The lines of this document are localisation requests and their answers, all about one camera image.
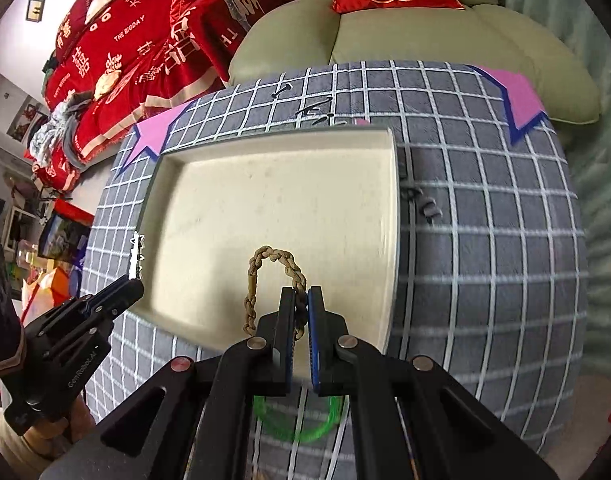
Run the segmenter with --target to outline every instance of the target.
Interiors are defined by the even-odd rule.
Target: picture frame
[[[43,19],[43,10],[45,8],[45,0],[28,0],[28,9],[26,10],[26,20],[28,22],[38,23]]]
[[[7,135],[17,142],[23,142],[28,134],[29,128],[37,118],[39,103],[35,99],[28,96],[23,102],[21,108],[16,113],[15,119],[10,124],[7,130]]]

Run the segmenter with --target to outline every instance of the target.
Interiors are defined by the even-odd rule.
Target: braided rope
[[[248,270],[248,295],[243,301],[245,307],[245,324],[243,332],[253,336],[256,333],[256,311],[254,305],[256,303],[256,281],[258,279],[258,270],[263,264],[263,260],[269,258],[271,262],[279,261],[285,266],[285,273],[292,278],[292,288],[296,290],[296,315],[294,317],[295,339],[303,337],[305,323],[307,322],[307,300],[305,296],[305,276],[301,269],[294,262],[294,256],[287,251],[273,249],[270,246],[264,245],[258,248],[254,256],[250,258],[250,269]]]

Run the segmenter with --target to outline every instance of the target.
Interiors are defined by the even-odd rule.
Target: green bracelet
[[[343,407],[343,397],[328,397],[328,418],[318,428],[312,430],[299,431],[298,433],[288,426],[287,417],[281,420],[278,413],[269,411],[265,397],[254,397],[254,414],[263,423],[263,428],[271,436],[284,442],[313,442],[327,434],[334,426],[341,421],[341,408]]]

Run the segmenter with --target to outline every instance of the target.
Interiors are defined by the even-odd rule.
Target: gray cloth
[[[61,142],[69,163],[79,171],[85,169],[72,147],[72,140],[79,126],[80,115],[91,102],[92,92],[82,92],[56,105],[47,123],[37,130],[29,145],[29,151],[39,166],[46,168],[50,165],[52,152]]]
[[[430,355],[528,445],[545,452],[572,410],[587,305],[576,195],[549,121],[510,146],[498,88],[469,67],[338,64],[189,103],[163,153],[355,119],[393,130],[402,187],[418,187],[442,211],[428,224],[414,203],[402,202],[388,354]],[[135,142],[135,133],[124,140],[103,191],[82,294],[101,290],[127,269],[129,239],[156,168],[144,152],[119,171]],[[111,355],[87,386],[96,418],[172,356],[214,355],[130,312],[117,320],[111,343]],[[271,406],[307,429],[327,412],[325,399],[298,387]],[[253,422],[248,462],[268,479],[355,478],[348,403],[339,428],[308,444],[280,442]]]

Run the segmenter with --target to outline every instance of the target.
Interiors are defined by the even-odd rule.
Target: sleeve
[[[25,439],[9,427],[3,413],[0,413],[0,453],[20,480],[38,480],[51,464],[34,453]]]

